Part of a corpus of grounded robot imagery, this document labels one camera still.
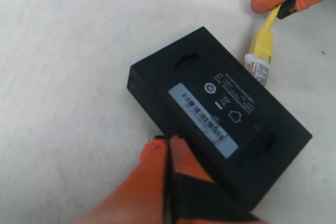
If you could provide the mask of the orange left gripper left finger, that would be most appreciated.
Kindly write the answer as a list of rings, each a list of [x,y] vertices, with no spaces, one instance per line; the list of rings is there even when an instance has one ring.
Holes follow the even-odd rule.
[[[169,147],[164,137],[147,142],[122,184],[74,223],[163,223]]]

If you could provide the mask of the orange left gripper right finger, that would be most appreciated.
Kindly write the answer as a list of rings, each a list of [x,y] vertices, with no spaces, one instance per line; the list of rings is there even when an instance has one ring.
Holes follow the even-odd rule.
[[[198,162],[185,139],[170,139],[174,223],[265,223],[232,202]]]

